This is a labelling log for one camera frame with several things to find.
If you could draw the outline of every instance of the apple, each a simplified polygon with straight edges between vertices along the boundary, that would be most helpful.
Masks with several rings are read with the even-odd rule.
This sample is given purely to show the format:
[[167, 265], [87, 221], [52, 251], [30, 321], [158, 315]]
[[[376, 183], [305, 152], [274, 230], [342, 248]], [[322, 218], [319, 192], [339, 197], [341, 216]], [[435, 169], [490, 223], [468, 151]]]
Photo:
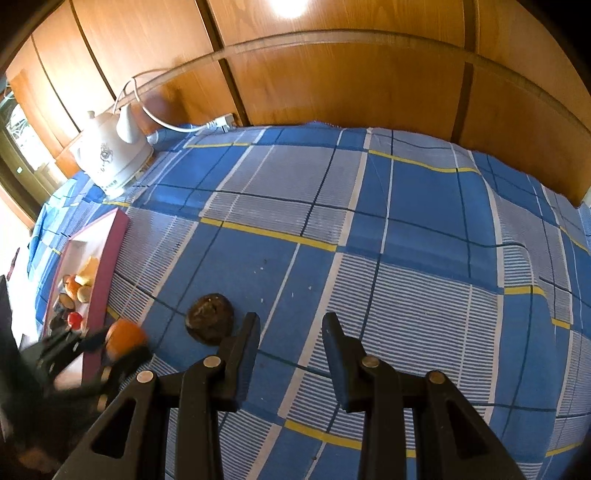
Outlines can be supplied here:
[[80, 330], [82, 320], [82, 315], [78, 312], [72, 312], [68, 315], [68, 325], [72, 327], [72, 330]]

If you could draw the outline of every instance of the pink tray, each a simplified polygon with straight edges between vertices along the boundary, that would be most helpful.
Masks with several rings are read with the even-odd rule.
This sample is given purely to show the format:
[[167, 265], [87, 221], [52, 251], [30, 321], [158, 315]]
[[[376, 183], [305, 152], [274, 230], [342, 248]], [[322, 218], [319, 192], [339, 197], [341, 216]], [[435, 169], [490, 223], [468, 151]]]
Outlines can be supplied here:
[[[107, 301], [111, 290], [111, 280], [115, 272], [115, 264], [129, 224], [129, 217], [120, 209], [113, 209], [94, 222], [86, 225], [77, 234], [73, 235], [66, 244], [57, 266], [56, 276], [53, 279], [53, 288], [47, 303], [43, 335], [46, 335], [48, 324], [53, 315], [53, 304], [60, 294], [61, 280], [64, 275], [76, 275], [84, 267], [89, 257], [99, 259], [99, 268], [96, 273], [92, 295], [88, 304], [76, 301], [76, 311], [86, 321], [89, 332], [95, 332], [103, 328]], [[82, 362], [72, 363], [73, 372], [69, 369], [70, 376], [78, 373], [80, 380], [88, 380], [96, 375], [100, 368], [100, 351], [83, 354]]]

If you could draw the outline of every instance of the wooden panel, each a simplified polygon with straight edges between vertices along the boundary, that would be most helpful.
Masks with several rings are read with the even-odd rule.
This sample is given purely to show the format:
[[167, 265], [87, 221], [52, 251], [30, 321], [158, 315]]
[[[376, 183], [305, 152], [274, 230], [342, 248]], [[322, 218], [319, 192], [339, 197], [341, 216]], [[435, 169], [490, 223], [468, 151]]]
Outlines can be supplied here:
[[29, 215], [21, 208], [21, 206], [14, 201], [14, 199], [7, 193], [6, 190], [0, 185], [0, 202], [4, 202], [17, 218], [24, 223], [24, 225], [32, 230], [35, 226], [35, 222], [29, 217]]
[[105, 111], [113, 104], [84, 44], [70, 2], [63, 3], [33, 34], [43, 66], [76, 125], [83, 129], [87, 111]]
[[[464, 45], [462, 0], [215, 0], [209, 4], [226, 45], [331, 28], [394, 31]], [[297, 12], [298, 4], [305, 8], [300, 16], [280, 14], [286, 8]]]
[[229, 59], [255, 125], [312, 120], [449, 140], [464, 62], [440, 49], [316, 44]]
[[533, 175], [574, 205], [591, 185], [591, 136], [535, 95], [479, 67], [460, 143]]
[[65, 148], [56, 157], [56, 165], [57, 168], [59, 168], [61, 172], [69, 179], [80, 171], [80, 167], [78, 166], [78, 163], [76, 163], [74, 155], [68, 148]]
[[[234, 113], [234, 118], [238, 120], [236, 106], [217, 62], [175, 77], [142, 94], [142, 100], [155, 116], [172, 125], [202, 125], [226, 113]], [[145, 114], [136, 101], [132, 104], [132, 111], [145, 134], [162, 128]]]
[[8, 67], [7, 78], [27, 120], [49, 152], [58, 156], [78, 130], [43, 73], [30, 38]]
[[517, 0], [478, 0], [478, 52], [542, 87], [591, 128], [591, 96], [554, 37]]
[[194, 0], [74, 0], [74, 7], [116, 95], [132, 75], [161, 69], [141, 85], [213, 51]]

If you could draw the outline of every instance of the orange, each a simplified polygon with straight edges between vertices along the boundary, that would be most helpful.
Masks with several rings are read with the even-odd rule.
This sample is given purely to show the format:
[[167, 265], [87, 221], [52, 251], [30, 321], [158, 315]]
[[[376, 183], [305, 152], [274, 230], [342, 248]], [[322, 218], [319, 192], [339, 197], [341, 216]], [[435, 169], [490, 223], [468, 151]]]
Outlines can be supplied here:
[[112, 361], [141, 345], [147, 345], [148, 336], [137, 324], [128, 319], [119, 319], [107, 332], [106, 351]]
[[76, 300], [78, 298], [78, 290], [82, 285], [80, 285], [74, 277], [69, 276], [64, 283], [64, 287], [66, 289], [66, 293], [72, 300]]

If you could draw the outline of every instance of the bed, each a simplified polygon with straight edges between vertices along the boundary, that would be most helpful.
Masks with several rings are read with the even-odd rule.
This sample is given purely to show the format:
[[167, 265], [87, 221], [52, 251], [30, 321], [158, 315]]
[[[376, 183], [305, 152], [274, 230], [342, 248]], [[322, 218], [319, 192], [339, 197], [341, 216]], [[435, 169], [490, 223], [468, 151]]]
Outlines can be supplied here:
[[527, 478], [558, 478], [589, 429], [590, 210], [491, 156], [313, 123], [176, 139], [114, 201], [79, 173], [34, 229], [38, 331], [68, 238], [113, 208], [131, 222], [108, 320], [142, 325], [155, 372], [215, 351], [184, 327], [200, 296], [261, 318], [247, 401], [220, 420], [226, 478], [356, 478], [362, 416], [335, 400], [326, 311], [395, 368], [444, 371]]

